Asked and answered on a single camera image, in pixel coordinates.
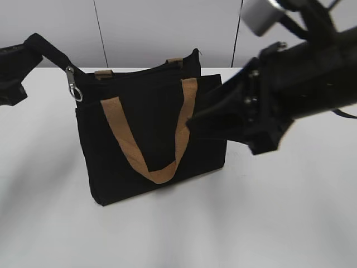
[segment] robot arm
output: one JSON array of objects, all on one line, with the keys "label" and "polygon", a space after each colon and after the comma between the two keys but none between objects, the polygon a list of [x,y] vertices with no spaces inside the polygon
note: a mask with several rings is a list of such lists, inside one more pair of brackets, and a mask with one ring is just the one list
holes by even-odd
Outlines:
[{"label": "robot arm", "polygon": [[[251,0],[243,19],[257,35],[279,22],[305,42],[277,42],[200,100],[187,123],[197,137],[245,143],[253,154],[274,151],[294,120],[357,102],[357,27],[338,33],[316,0]],[[286,15],[300,12],[307,30]]]}]

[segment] metal cylinder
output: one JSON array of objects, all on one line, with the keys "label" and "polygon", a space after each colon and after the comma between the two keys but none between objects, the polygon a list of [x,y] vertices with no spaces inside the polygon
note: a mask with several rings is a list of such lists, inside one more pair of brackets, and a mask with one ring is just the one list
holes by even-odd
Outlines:
[{"label": "metal cylinder", "polygon": [[257,36],[262,36],[284,15],[286,10],[276,0],[244,2],[242,19]]}]

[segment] black fabric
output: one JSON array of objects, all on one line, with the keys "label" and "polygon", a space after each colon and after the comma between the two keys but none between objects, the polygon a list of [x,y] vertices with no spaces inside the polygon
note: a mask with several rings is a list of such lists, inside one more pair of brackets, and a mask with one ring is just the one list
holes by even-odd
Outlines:
[{"label": "black fabric", "polygon": [[168,186],[222,168],[226,141],[199,140],[190,136],[187,149],[173,179],[155,184],[130,166],[104,114],[101,100],[119,97],[133,137],[149,171],[161,170],[175,160],[175,130],[183,103],[182,79],[197,78],[196,104],[203,94],[221,85],[220,75],[201,76],[198,49],[184,62],[164,63],[133,73],[113,73],[98,80],[74,66],[69,58],[42,36],[33,34],[24,43],[62,70],[74,68],[76,86],[83,101],[76,102],[76,118],[90,190],[101,205]]},{"label": "black fabric", "polygon": [[[202,76],[197,79],[197,82],[199,85],[197,101],[204,93],[221,84],[219,75]],[[131,168],[108,125],[100,103],[93,103],[85,108],[77,108],[76,116],[80,142],[88,168],[91,193],[97,203],[101,205],[108,205],[168,186],[187,178],[222,168],[224,165],[226,141],[199,140],[190,137],[189,144],[175,176],[167,183],[158,185]],[[129,115],[127,115],[127,118],[130,124],[132,118]],[[134,136],[137,142],[140,138],[142,138],[142,142],[151,142],[148,138],[145,139],[144,135],[142,137],[139,137],[139,134]],[[158,162],[160,159],[165,159],[165,157],[161,156],[160,151],[155,150],[155,147],[153,147],[151,153],[153,154],[151,158],[156,159]]]}]

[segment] white wall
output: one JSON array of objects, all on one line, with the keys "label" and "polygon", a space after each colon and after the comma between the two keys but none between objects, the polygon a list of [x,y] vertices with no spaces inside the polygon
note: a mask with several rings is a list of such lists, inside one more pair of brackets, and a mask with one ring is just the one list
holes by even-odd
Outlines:
[{"label": "white wall", "polygon": [[[320,0],[320,2],[325,6],[329,6],[332,0]],[[343,0],[335,7],[332,11],[332,17],[335,20],[335,25],[339,31],[357,26],[356,11],[356,0]],[[290,16],[303,26],[302,20],[297,13],[290,12]],[[237,52],[234,60],[235,67],[244,66],[251,57],[258,55],[261,49],[277,41],[287,42],[289,47],[302,42],[278,23],[263,37],[256,37],[244,23],[240,24],[238,33]]]},{"label": "white wall", "polygon": [[[332,0],[322,0],[329,4]],[[109,67],[152,67],[197,47],[203,67],[230,67],[241,0],[95,0]],[[357,1],[333,11],[339,30],[357,25]],[[105,67],[92,0],[3,1],[0,47],[22,43],[38,32],[80,67]],[[242,21],[234,66],[243,66],[264,47],[300,42],[276,25],[254,36]],[[53,66],[44,61],[41,66]]]}]

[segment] black tote bag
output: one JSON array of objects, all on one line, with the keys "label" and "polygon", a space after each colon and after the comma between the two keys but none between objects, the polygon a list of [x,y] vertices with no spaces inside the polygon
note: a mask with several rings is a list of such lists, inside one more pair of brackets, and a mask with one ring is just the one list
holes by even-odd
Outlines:
[{"label": "black tote bag", "polygon": [[43,37],[24,45],[62,70],[74,70],[76,119],[98,204],[108,205],[222,168],[226,141],[190,135],[200,98],[221,85],[201,76],[199,51],[134,73],[84,73]]}]

